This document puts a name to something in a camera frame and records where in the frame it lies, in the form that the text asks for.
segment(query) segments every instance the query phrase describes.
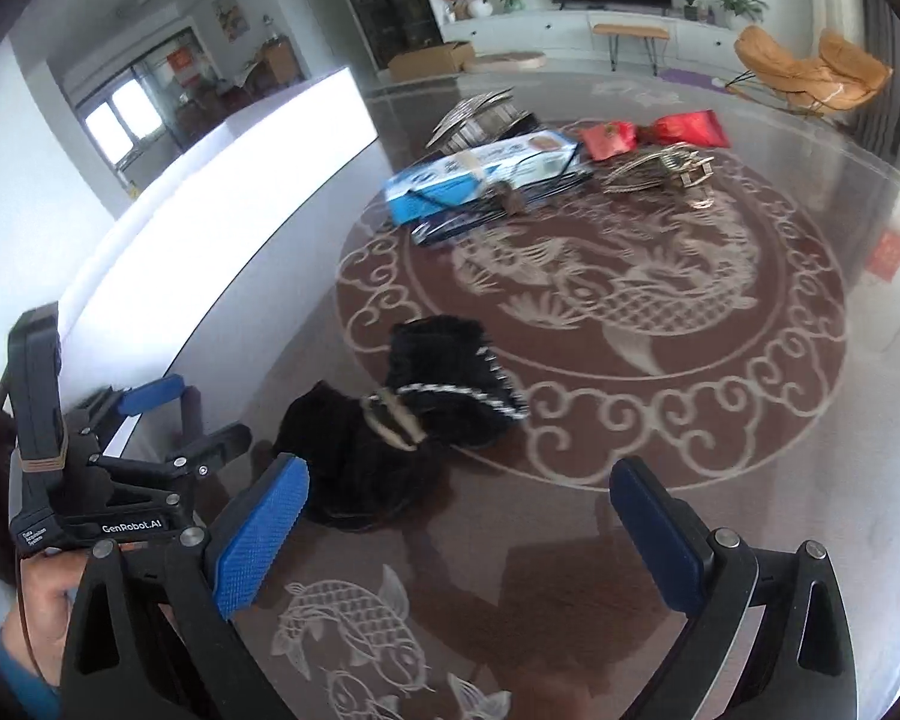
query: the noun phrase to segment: ceiling light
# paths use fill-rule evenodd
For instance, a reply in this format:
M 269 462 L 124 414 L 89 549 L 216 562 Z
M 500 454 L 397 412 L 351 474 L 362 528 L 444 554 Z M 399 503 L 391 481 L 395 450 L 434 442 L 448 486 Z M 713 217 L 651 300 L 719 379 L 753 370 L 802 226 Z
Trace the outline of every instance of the ceiling light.
M 149 1 L 150 0 L 123 0 L 116 8 L 114 8 L 114 15 L 116 15 L 118 19 L 125 19 L 140 10 Z

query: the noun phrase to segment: metal screw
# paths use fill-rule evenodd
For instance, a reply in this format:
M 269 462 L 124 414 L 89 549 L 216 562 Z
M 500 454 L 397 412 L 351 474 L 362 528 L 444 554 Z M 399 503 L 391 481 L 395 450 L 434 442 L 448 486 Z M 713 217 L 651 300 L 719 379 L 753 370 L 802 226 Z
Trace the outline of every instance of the metal screw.
M 740 536 L 737 536 L 730 528 L 717 528 L 713 533 L 713 541 L 716 541 L 722 547 L 727 547 L 727 549 L 735 549 L 740 546 Z
M 819 541 L 807 541 L 807 555 L 814 560 L 823 560 L 826 557 L 826 548 Z
M 93 556 L 100 557 L 102 559 L 103 557 L 106 557 L 111 552 L 113 552 L 114 546 L 115 544 L 112 538 L 102 538 L 100 541 L 93 545 Z
M 185 547 L 197 546 L 203 541 L 203 528 L 191 527 L 180 533 L 180 543 Z

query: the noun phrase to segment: orange chair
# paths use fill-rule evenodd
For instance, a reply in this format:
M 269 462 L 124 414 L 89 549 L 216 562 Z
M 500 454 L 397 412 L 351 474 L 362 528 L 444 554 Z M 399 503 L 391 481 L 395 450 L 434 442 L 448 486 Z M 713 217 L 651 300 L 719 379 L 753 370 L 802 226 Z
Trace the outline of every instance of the orange chair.
M 820 56 L 809 59 L 795 59 L 756 25 L 744 29 L 733 47 L 746 72 L 727 84 L 729 92 L 741 94 L 736 84 L 757 79 L 784 98 L 788 109 L 818 116 L 866 103 L 893 74 L 892 68 L 832 29 L 821 33 Z

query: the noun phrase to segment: cardboard box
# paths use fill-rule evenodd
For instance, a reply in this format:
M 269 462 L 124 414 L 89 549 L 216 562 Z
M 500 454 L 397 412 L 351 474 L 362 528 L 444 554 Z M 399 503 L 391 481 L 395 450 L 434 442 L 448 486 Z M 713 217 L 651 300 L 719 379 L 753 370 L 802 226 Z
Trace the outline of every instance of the cardboard box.
M 396 55 L 389 63 L 389 71 L 394 83 L 429 79 L 431 76 L 450 76 L 459 73 L 463 69 L 463 63 L 475 56 L 472 43 L 444 43 L 442 46 Z

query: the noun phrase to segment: white counter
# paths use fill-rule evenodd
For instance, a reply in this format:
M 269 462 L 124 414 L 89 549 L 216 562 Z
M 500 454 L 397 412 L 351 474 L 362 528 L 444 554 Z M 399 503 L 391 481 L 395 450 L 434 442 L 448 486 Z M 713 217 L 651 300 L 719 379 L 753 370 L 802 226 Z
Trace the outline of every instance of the white counter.
M 376 137 L 341 70 L 240 111 L 174 162 L 60 299 L 63 408 L 164 375 L 264 243 Z M 332 272 L 337 253 L 320 266 Z M 274 278 L 306 280 L 307 265 Z M 239 339 L 228 341 L 239 359 Z

